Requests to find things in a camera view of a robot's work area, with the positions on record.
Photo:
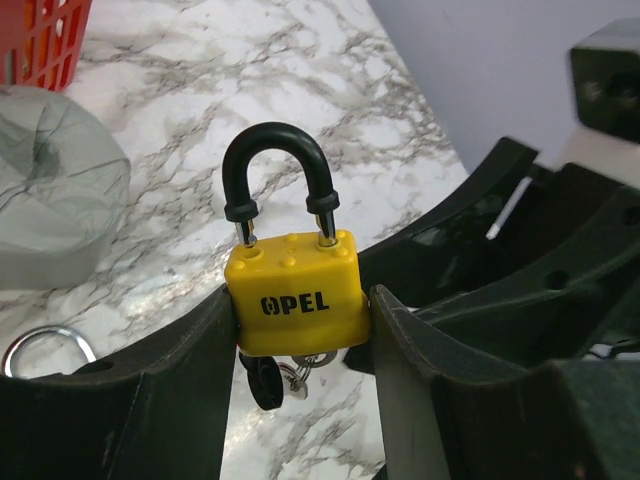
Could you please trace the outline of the yellow black padlock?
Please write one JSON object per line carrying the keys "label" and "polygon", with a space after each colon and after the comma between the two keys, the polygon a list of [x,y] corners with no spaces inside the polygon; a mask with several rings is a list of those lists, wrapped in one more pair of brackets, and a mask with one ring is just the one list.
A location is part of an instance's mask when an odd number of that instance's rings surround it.
{"label": "yellow black padlock", "polygon": [[[266,150],[284,151],[301,165],[317,231],[255,237],[259,210],[248,169]],[[224,270],[239,324],[239,358],[257,405],[274,410],[285,395],[278,362],[293,365],[292,356],[338,352],[370,338],[355,238],[335,224],[340,201],[323,150],[294,125],[264,122],[242,131],[226,150],[222,181],[225,216],[239,238]]]}

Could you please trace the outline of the brass padlock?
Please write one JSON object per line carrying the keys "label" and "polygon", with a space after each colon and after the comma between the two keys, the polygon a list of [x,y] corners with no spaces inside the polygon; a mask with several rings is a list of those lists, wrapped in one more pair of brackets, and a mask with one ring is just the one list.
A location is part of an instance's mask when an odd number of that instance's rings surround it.
{"label": "brass padlock", "polygon": [[68,375],[97,359],[93,347],[77,329],[44,325],[27,330],[9,343],[2,356],[1,374],[17,378]]}

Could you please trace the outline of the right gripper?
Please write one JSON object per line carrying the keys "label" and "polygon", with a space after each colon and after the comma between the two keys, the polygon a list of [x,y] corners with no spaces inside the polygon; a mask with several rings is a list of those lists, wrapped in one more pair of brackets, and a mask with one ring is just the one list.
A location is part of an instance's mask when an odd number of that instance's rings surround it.
{"label": "right gripper", "polygon": [[[361,283],[423,307],[462,288],[486,234],[538,156],[508,137],[432,210],[359,253]],[[639,191],[563,168],[526,240],[556,246],[511,275],[417,311],[420,320],[518,365],[578,357],[639,333]]]}

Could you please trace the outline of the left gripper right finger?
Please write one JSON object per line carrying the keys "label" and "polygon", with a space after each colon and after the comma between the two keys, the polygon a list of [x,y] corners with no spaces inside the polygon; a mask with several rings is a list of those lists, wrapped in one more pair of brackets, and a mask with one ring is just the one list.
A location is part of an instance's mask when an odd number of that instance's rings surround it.
{"label": "left gripper right finger", "polygon": [[639,365],[524,369],[371,292],[372,350],[391,479],[635,479]]}

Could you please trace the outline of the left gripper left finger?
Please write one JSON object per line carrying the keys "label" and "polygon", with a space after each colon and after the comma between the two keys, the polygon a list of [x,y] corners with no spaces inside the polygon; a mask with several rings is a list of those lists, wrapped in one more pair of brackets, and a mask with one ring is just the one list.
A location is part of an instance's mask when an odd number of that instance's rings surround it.
{"label": "left gripper left finger", "polygon": [[2,377],[2,478],[218,478],[236,336],[220,287],[71,375]]}

